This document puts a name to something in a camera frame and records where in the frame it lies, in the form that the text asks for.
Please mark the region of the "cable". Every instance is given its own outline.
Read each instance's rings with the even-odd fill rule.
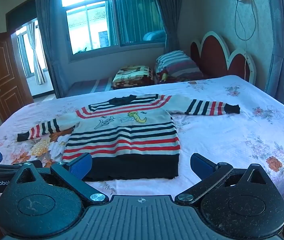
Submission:
[[[245,60],[245,63],[244,63],[244,80],[246,80],[247,48],[248,48],[248,46],[247,46],[247,41],[250,40],[250,39],[253,37],[254,33],[255,33],[255,30],[256,30],[256,28],[257,28],[257,19],[256,19],[256,17],[255,17],[255,12],[254,12],[254,10],[253,10],[253,0],[251,0],[251,10],[252,10],[253,17],[254,17],[254,19],[255,19],[255,27],[254,27],[254,30],[253,30],[253,32],[252,32],[252,35],[247,39],[246,29],[244,28],[244,26],[243,26],[243,24],[242,24],[242,21],[241,21],[239,12],[238,12],[239,0],[234,0],[234,2],[235,2],[235,5],[236,5],[236,12],[235,12],[235,15],[234,15],[234,30],[235,30],[235,32],[236,32],[237,37],[238,37],[240,40],[246,42],[246,52],[245,52],[245,58],[246,58],[246,60]],[[243,30],[244,30],[244,39],[240,38],[240,36],[239,36],[238,33],[237,33],[237,25],[236,25],[236,23],[237,23],[237,14],[238,14],[239,22],[240,22],[240,24],[241,24],[241,26],[242,26],[242,28],[243,28]]]

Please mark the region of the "floral bedsheet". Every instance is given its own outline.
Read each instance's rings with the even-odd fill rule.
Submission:
[[[16,135],[31,126],[85,105],[114,97],[159,93],[239,104],[240,114],[188,116],[174,114],[181,144],[179,176],[175,179],[113,180],[89,183],[109,197],[120,195],[172,195],[200,181],[190,168],[190,157],[200,153],[211,161],[235,168],[259,163],[284,197],[284,105],[237,76],[91,93],[33,103],[13,114],[0,127],[3,164],[41,160],[49,167],[61,161],[72,130],[17,142]]]

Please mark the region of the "sweater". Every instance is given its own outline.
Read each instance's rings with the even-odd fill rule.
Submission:
[[[130,95],[88,105],[39,123],[18,134],[17,140],[39,138],[74,127],[62,159],[70,162],[89,152],[93,163],[86,180],[173,179],[178,176],[180,153],[170,115],[173,113],[239,114],[240,107],[181,95]]]

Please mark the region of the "building window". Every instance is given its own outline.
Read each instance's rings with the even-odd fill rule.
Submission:
[[[43,71],[47,71],[47,65],[44,57],[44,50],[43,50],[42,40],[40,38],[40,31],[38,29],[37,20],[35,20],[35,26],[36,26],[35,38],[37,40],[35,50],[37,54],[37,60],[41,69],[43,69]],[[17,43],[19,46],[19,51],[20,51],[20,56],[25,76],[26,77],[34,76],[34,55],[31,45],[29,43],[29,38],[26,33],[26,26],[17,30],[16,36],[17,36]]]
[[[154,0],[61,0],[72,53],[164,42]]]

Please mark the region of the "door panel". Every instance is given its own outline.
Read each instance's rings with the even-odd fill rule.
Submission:
[[[33,103],[20,57],[14,57],[11,36],[0,33],[0,117],[5,121],[17,110]]]

